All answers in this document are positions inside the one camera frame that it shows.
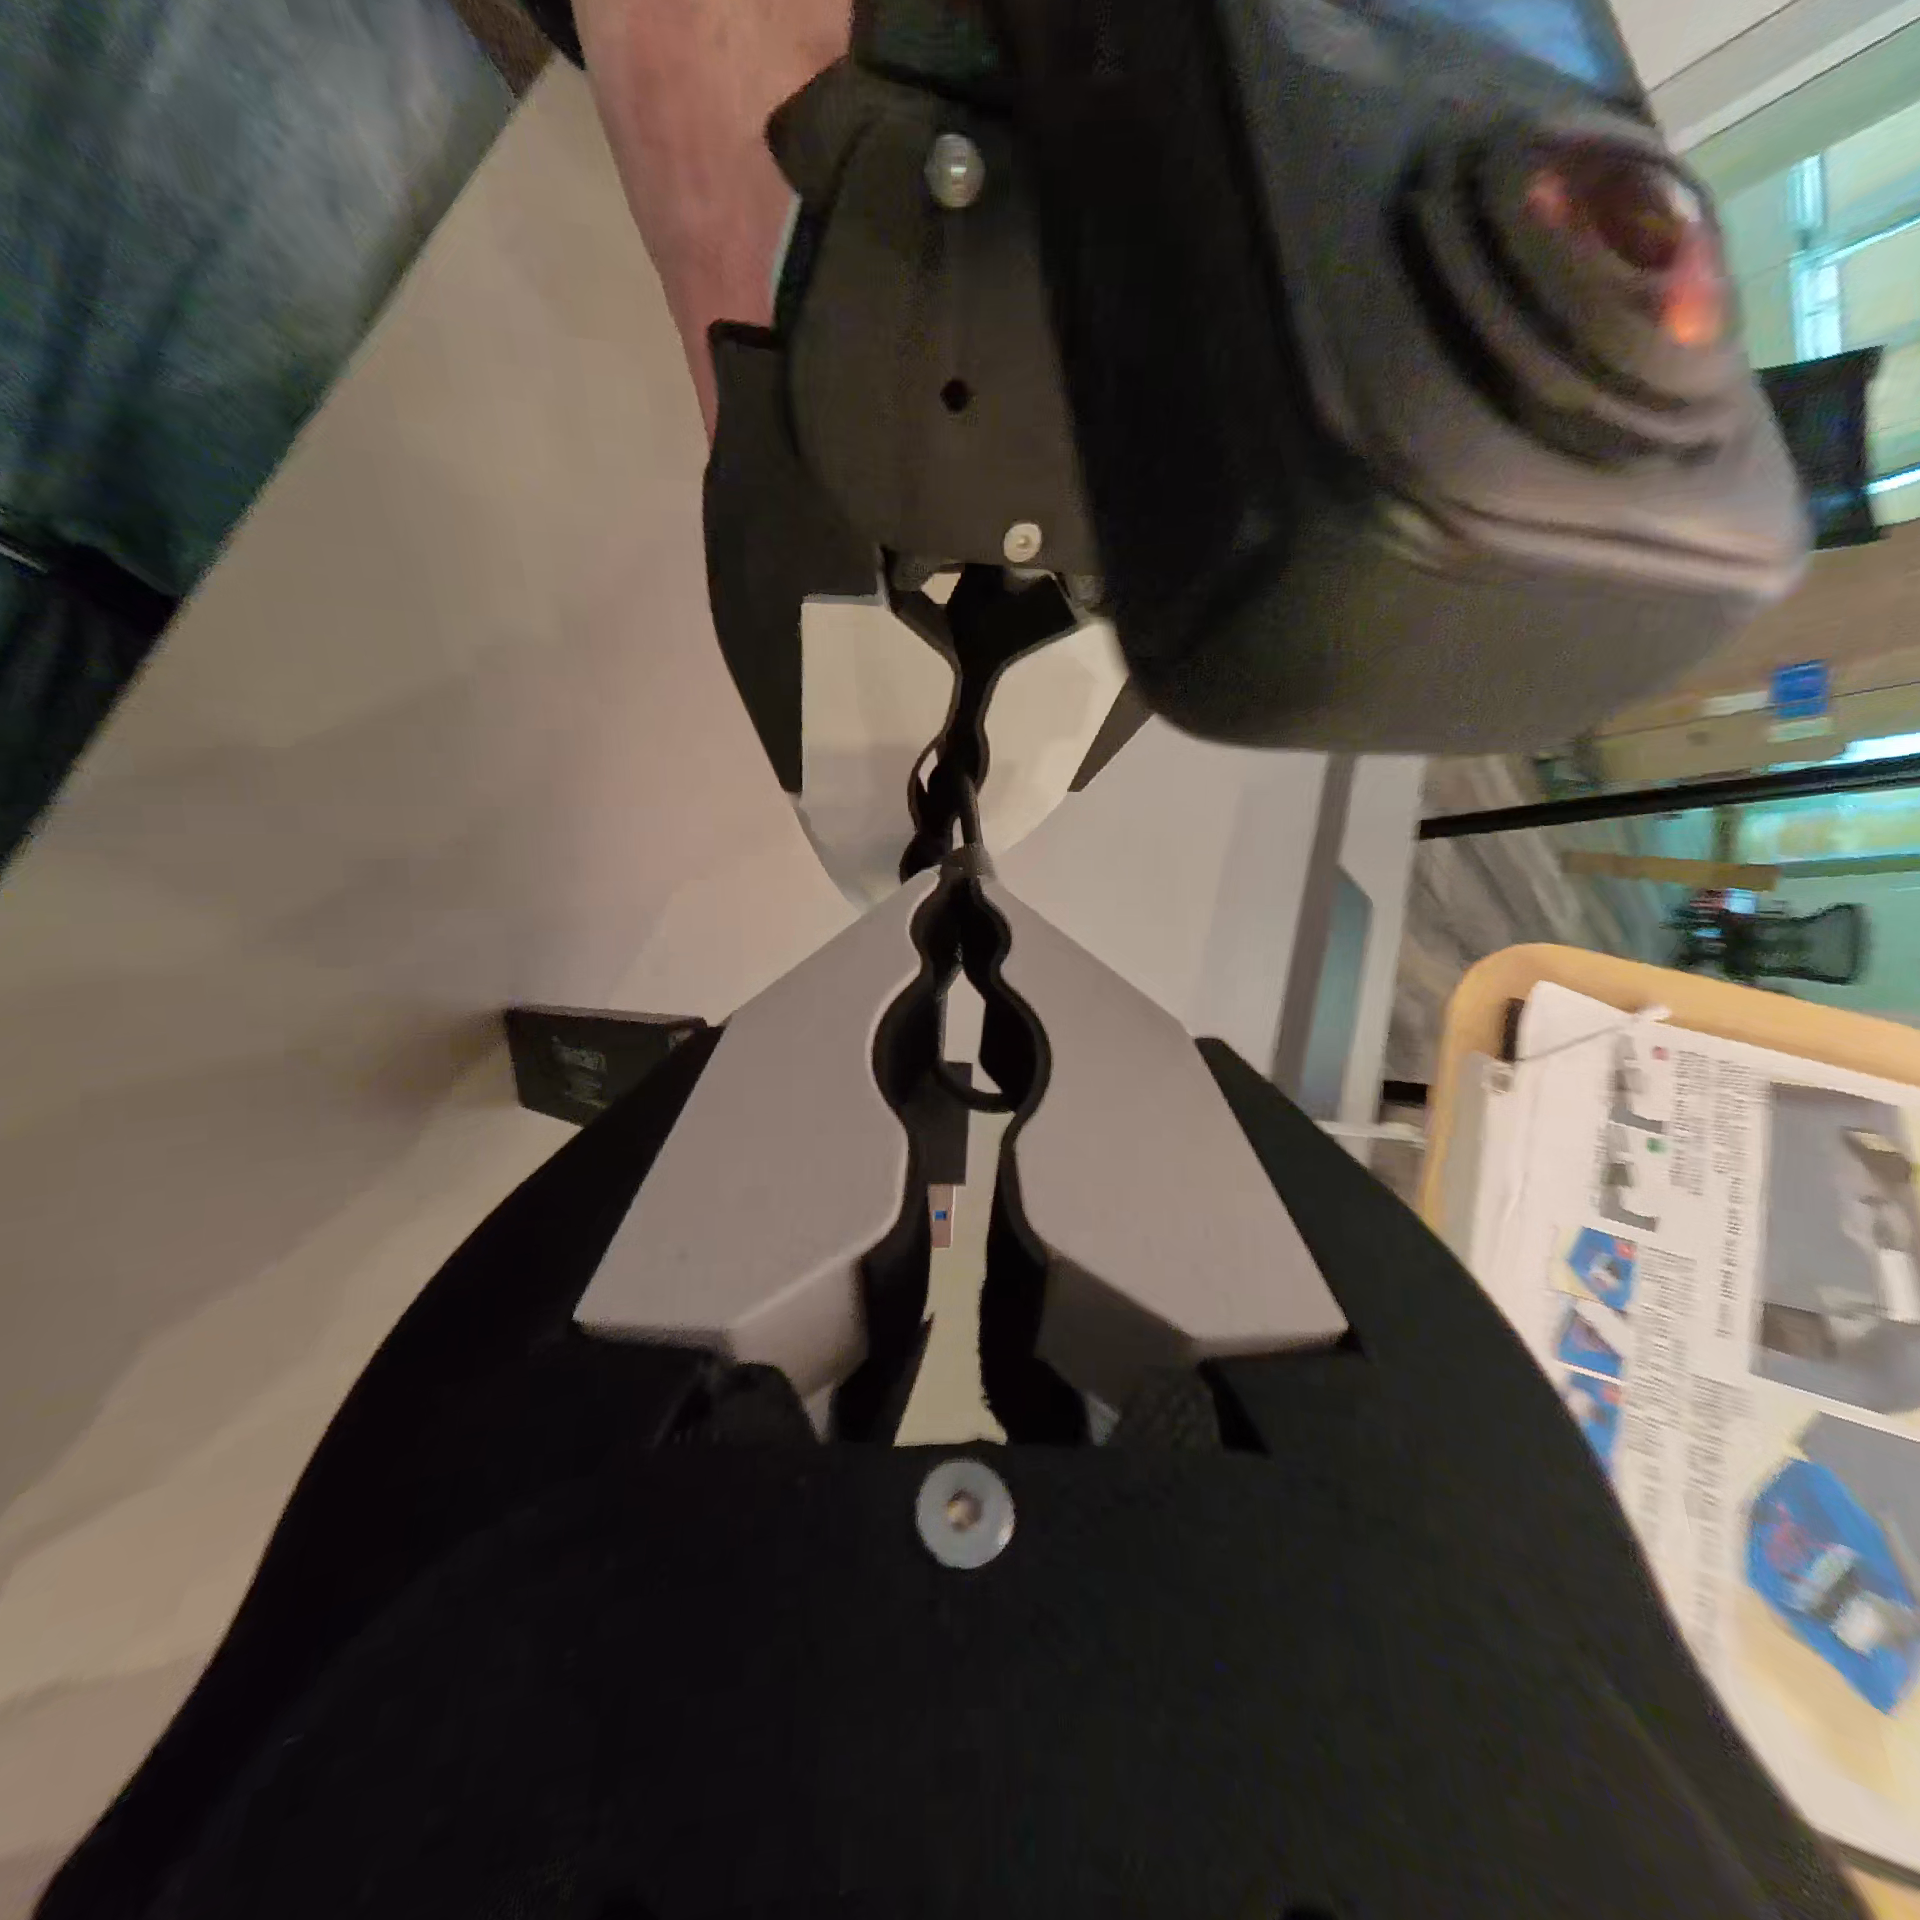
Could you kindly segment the person's left hand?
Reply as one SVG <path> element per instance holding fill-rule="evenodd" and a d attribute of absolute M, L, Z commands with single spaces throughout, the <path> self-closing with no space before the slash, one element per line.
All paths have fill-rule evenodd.
<path fill-rule="evenodd" d="M 839 62 L 850 3 L 579 3 L 583 69 L 715 427 L 709 330 L 768 326 L 796 196 L 772 111 Z"/>

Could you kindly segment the black usb hub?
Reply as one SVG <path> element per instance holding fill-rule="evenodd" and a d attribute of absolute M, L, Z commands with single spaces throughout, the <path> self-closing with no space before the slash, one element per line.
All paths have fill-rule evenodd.
<path fill-rule="evenodd" d="M 514 1004 L 501 1013 L 517 1103 L 584 1129 L 674 1049 L 711 1028 L 695 1014 Z"/>

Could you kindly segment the person's legs in jeans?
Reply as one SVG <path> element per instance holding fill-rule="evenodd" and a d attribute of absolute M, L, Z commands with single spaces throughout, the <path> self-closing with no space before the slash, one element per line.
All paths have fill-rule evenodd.
<path fill-rule="evenodd" d="M 572 5 L 2 5 L 2 857 Z"/>

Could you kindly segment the black office chair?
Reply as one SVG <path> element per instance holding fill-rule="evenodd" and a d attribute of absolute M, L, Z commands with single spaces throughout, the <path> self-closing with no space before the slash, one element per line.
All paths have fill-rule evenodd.
<path fill-rule="evenodd" d="M 1804 358 L 1758 373 L 1808 510 L 1814 551 L 1875 545 L 1868 399 L 1880 370 L 1878 345 Z"/>
<path fill-rule="evenodd" d="M 1869 924 L 1858 902 L 1811 914 L 1767 908 L 1749 889 L 1687 894 L 1667 919 L 1670 967 L 1744 985 L 1768 980 L 1851 988 L 1868 971 Z"/>

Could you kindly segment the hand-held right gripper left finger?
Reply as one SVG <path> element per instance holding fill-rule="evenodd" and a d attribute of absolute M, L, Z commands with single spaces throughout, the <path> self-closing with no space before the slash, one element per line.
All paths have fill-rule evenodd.
<path fill-rule="evenodd" d="M 871 1345 L 859 1263 L 907 1193 L 872 1054 L 934 889 L 912 878 L 726 1019 L 576 1306 L 584 1333 L 772 1366 L 830 1431 Z"/>

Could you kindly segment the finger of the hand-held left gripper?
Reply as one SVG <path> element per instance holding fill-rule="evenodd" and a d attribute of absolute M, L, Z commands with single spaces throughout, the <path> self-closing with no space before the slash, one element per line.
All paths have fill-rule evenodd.
<path fill-rule="evenodd" d="M 869 908 L 900 883 L 907 787 L 947 729 L 955 668 L 880 598 L 810 598 L 799 690 L 799 828 L 834 889 Z"/>
<path fill-rule="evenodd" d="M 983 873 L 1000 869 L 1068 803 L 1102 754 L 1100 739 L 1132 739 L 1142 714 L 1103 615 L 996 666 L 963 721 L 975 866 Z"/>

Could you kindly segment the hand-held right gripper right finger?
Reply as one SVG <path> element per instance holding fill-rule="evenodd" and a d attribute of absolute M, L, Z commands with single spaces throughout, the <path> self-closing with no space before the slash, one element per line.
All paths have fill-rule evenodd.
<path fill-rule="evenodd" d="M 1349 1317 L 1184 1025 L 979 883 L 979 1065 L 1006 1109 L 979 1302 L 1012 1443 L 1086 1443 L 1155 1379 L 1324 1353 Z"/>

